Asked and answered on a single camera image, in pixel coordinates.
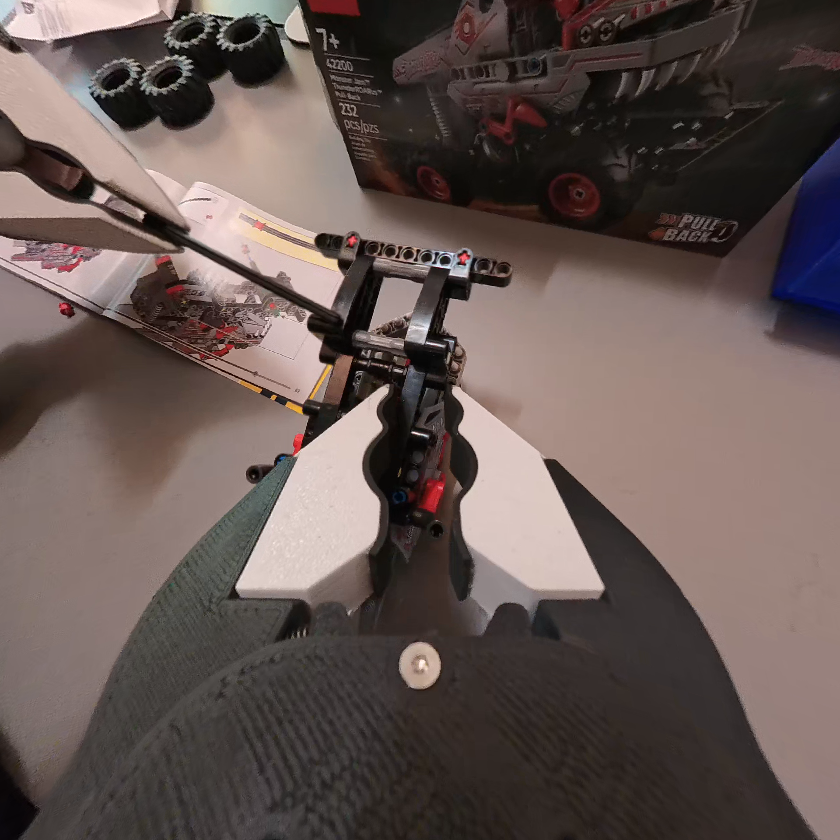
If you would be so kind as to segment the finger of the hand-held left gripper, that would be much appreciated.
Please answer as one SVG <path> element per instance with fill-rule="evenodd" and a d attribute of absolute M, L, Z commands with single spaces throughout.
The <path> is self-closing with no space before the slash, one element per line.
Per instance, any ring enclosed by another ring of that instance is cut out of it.
<path fill-rule="evenodd" d="M 48 191 L 142 218 L 139 209 L 97 184 L 141 165 L 11 39 L 3 39 L 1 48 L 1 123 L 1 176 L 22 172 Z"/>
<path fill-rule="evenodd" d="M 20 171 L 3 171 L 1 183 L 1 234 L 6 238 L 154 255 L 177 252 L 180 240 L 169 234 L 186 234 L 185 219 L 143 167 L 97 182 L 139 209 L 141 219 L 48 191 Z"/>

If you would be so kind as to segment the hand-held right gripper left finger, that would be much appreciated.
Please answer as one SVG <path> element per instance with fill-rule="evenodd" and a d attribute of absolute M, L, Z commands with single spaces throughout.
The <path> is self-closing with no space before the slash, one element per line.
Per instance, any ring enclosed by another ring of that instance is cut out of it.
<path fill-rule="evenodd" d="M 370 552 L 386 515 L 364 464 L 388 396 L 379 388 L 295 458 L 235 585 L 241 599 L 338 603 L 353 613 L 371 596 Z"/>

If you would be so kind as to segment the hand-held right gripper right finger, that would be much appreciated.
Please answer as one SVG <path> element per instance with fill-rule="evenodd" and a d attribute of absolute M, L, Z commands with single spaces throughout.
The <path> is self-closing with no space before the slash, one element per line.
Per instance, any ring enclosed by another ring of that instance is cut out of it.
<path fill-rule="evenodd" d="M 540 452 L 459 387 L 446 392 L 446 430 L 458 599 L 483 611 L 598 600 L 602 578 Z"/>

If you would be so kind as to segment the long black toy axle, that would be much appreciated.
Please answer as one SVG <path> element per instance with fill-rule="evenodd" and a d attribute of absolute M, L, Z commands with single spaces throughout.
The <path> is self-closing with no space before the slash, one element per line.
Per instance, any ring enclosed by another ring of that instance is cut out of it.
<path fill-rule="evenodd" d="M 340 329 L 343 327 L 344 320 L 336 311 L 323 306 L 315 300 L 309 299 L 293 287 L 282 286 L 276 278 L 264 276 L 257 270 L 243 265 L 235 259 L 196 241 L 178 228 L 168 227 L 164 231 L 164 238 L 172 245 L 180 246 L 183 249 L 190 249 L 205 259 L 212 261 L 214 264 L 252 281 L 256 285 L 267 289 L 269 292 L 288 300 L 300 308 L 306 309 L 310 314 L 316 316 L 316 319 L 320 320 L 327 329 Z"/>

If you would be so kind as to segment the toy brick vehicle model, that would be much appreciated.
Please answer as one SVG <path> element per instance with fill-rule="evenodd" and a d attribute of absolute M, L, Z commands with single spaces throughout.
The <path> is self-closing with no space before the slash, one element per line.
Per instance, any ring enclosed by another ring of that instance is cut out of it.
<path fill-rule="evenodd" d="M 451 301 L 467 301 L 475 285 L 506 287 L 506 262 L 447 251 L 321 233 L 316 249 L 334 258 L 343 279 L 332 310 L 344 320 L 327 329 L 316 316 L 310 330 L 322 340 L 332 376 L 320 402 L 309 401 L 301 448 L 276 468 L 288 469 L 319 435 L 381 387 L 384 431 L 365 457 L 364 473 L 380 491 L 384 528 L 370 552 L 373 590 L 382 592 L 403 552 L 403 532 L 435 532 L 443 491 L 438 475 L 450 450 L 446 392 L 460 376 L 457 339 L 446 332 Z"/>

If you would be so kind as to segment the grey desk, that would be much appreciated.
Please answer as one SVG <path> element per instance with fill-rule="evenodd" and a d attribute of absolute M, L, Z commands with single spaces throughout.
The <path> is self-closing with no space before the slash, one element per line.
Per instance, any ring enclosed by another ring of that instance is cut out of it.
<path fill-rule="evenodd" d="M 307 50 L 213 86 L 146 167 L 314 232 L 507 259 L 447 325 L 467 393 L 557 459 L 674 578 L 760 744 L 838 838 L 838 330 L 767 298 L 789 192 L 729 257 L 363 192 Z M 40 803 L 151 597 L 302 417 L 2 272 L 2 759 Z"/>

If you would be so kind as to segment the black toy tire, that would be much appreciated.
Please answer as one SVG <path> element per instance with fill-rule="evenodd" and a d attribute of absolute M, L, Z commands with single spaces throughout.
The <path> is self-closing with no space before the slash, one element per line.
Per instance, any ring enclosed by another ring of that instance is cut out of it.
<path fill-rule="evenodd" d="M 226 71 L 217 41 L 219 32 L 215 16 L 192 13 L 174 20 L 166 29 L 163 42 L 170 55 L 188 58 L 198 74 L 212 81 Z"/>
<path fill-rule="evenodd" d="M 227 21 L 220 26 L 216 42 L 224 65 L 240 85 L 261 86 L 286 65 L 277 28 L 265 14 Z"/>
<path fill-rule="evenodd" d="M 181 55 L 162 58 L 140 79 L 150 108 L 171 130 L 183 130 L 202 120 L 214 107 L 214 94 L 193 61 Z"/>
<path fill-rule="evenodd" d="M 120 58 L 100 66 L 91 77 L 91 98 L 123 130 L 136 130 L 156 118 L 141 87 L 144 72 L 136 59 Z"/>

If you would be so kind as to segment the white printed paper sheet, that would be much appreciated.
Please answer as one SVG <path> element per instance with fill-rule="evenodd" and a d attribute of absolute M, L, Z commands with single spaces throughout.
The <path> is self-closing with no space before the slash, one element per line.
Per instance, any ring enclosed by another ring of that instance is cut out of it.
<path fill-rule="evenodd" d="M 14 39 L 51 43 L 171 21 L 178 1 L 2 1 L 1 23 Z"/>

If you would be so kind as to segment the open building instruction booklet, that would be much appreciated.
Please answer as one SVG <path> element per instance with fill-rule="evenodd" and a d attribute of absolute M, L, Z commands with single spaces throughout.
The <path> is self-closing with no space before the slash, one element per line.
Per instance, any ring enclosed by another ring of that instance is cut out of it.
<path fill-rule="evenodd" d="M 149 171 L 191 225 L 191 235 L 284 289 L 330 307 L 342 275 L 314 234 L 215 185 L 184 186 Z M 135 255 L 2 238 L 2 267 L 119 322 L 270 400 L 301 405 L 320 393 L 329 367 L 309 311 L 191 250 Z"/>

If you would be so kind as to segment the black toy set box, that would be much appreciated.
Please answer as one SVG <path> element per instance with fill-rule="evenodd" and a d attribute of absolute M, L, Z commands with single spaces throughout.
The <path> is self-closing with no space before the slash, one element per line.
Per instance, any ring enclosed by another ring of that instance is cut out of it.
<path fill-rule="evenodd" d="M 725 256 L 838 139 L 838 1 L 308 1 L 362 189 Z"/>

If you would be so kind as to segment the blue storage bin with tag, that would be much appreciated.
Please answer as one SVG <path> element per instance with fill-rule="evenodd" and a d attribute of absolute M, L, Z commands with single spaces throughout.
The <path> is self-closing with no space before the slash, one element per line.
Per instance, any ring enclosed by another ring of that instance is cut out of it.
<path fill-rule="evenodd" d="M 775 270 L 777 301 L 839 314 L 839 142 L 803 175 Z"/>

